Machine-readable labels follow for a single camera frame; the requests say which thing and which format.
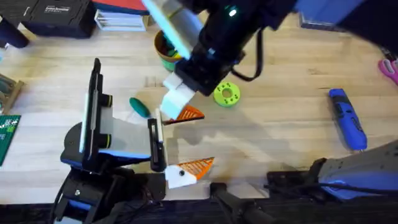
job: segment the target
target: green circuit board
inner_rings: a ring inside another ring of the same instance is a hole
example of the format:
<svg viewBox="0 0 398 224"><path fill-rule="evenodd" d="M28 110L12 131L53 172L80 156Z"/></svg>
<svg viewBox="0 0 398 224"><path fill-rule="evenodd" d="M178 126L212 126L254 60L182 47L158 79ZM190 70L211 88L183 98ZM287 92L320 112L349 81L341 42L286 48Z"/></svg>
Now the green circuit board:
<svg viewBox="0 0 398 224"><path fill-rule="evenodd" d="M0 166L6 158L20 118L20 115L0 115Z"/></svg>

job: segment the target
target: pink scissors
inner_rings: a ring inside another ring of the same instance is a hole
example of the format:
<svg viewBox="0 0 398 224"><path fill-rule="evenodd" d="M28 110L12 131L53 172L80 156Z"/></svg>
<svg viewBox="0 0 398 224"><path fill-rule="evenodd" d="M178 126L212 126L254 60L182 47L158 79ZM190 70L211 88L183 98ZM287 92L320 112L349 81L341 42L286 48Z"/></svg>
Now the pink scissors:
<svg viewBox="0 0 398 224"><path fill-rule="evenodd" d="M379 69L385 76L392 79L398 85L398 60L393 62L388 59L380 60Z"/></svg>

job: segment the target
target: blue handle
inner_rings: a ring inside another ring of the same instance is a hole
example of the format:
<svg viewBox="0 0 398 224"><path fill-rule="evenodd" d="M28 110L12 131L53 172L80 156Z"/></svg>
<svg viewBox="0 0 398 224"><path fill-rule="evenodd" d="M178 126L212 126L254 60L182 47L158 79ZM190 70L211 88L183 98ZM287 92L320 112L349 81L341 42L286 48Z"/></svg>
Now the blue handle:
<svg viewBox="0 0 398 224"><path fill-rule="evenodd" d="M331 89L329 97L335 107L334 111L338 119L338 124L347 145L353 150L366 149L368 139L347 94L342 89Z"/></svg>

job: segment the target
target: green toy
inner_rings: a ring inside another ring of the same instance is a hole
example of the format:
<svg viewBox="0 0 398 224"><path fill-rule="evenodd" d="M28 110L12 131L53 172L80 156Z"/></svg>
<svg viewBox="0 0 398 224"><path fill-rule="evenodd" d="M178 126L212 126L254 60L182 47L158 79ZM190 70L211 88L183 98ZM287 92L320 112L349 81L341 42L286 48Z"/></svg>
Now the green toy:
<svg viewBox="0 0 398 224"><path fill-rule="evenodd" d="M12 137L17 129L20 118L20 115L0 116L0 166L2 166L2 163L6 158L8 147L11 144Z"/></svg>
<svg viewBox="0 0 398 224"><path fill-rule="evenodd" d="M130 98L130 105L143 118L150 117L150 112L148 108L137 98L135 97Z"/></svg>
<svg viewBox="0 0 398 224"><path fill-rule="evenodd" d="M218 84L214 90L213 97L220 106L230 107L239 101L241 98L241 91L234 83L222 82Z"/></svg>

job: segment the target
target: wooden tabletop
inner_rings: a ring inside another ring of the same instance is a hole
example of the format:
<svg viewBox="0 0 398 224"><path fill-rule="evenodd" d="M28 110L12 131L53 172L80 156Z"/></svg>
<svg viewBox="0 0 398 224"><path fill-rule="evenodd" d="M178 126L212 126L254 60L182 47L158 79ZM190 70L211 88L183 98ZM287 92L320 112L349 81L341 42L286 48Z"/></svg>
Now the wooden tabletop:
<svg viewBox="0 0 398 224"><path fill-rule="evenodd" d="M170 164L216 157L204 181L168 199L206 197L216 180L250 197L263 192L245 186L260 187L270 170L308 169L315 159L350 155L332 120L330 88L349 95L370 149L397 139L398 87L378 71L377 47L350 34L300 29L297 21L292 15L277 32L265 31L257 80L226 78L241 89L235 107L196 94L191 104L206 119L164 129ZM53 202L70 169L60 162L63 139L81 121L95 57L103 64L104 92L114 96L114 116L145 124L128 99L136 96L153 110L167 91L161 83L169 72L153 46L157 31L97 31L89 40L28 34L29 47L6 51L0 73L26 85L12 110L22 118L0 168L0 203ZM254 44L238 66L246 75L254 73Z"/></svg>

